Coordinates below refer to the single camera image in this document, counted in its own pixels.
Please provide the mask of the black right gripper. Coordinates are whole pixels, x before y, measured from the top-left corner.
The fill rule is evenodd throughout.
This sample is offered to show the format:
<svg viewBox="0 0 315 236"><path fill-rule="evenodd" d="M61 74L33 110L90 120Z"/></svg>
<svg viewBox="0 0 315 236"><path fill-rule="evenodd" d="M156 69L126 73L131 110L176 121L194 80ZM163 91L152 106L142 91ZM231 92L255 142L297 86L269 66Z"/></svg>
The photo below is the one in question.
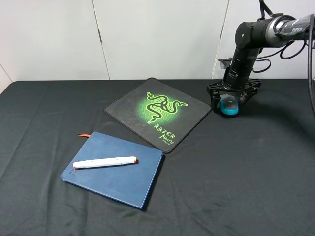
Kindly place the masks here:
<svg viewBox="0 0 315 236"><path fill-rule="evenodd" d="M246 82L241 81L240 85L230 85L225 80L219 80L207 86L207 92L211 97L211 108L214 113L221 113L221 96L220 91L240 93L239 106L243 107L253 96L258 93L261 86L259 79L248 79Z"/></svg>

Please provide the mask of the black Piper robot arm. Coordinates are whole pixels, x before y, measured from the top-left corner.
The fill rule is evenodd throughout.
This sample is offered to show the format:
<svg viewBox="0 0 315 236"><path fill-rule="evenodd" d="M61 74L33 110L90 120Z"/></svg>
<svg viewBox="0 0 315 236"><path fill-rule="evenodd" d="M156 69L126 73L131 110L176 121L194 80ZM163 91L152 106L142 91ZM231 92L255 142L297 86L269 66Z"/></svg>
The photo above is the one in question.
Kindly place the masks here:
<svg viewBox="0 0 315 236"><path fill-rule="evenodd" d="M258 55L264 48L279 48L279 54L295 41L303 41L308 47L308 86L311 105L315 105L312 85L312 50L315 39L315 16L313 14L295 19L280 14L257 22L241 23L235 34L236 49L232 58L220 59L225 70L223 79L209 85L214 113L227 117L239 114L240 107L258 93L261 81L251 79L253 66L257 61L267 60Z"/></svg>

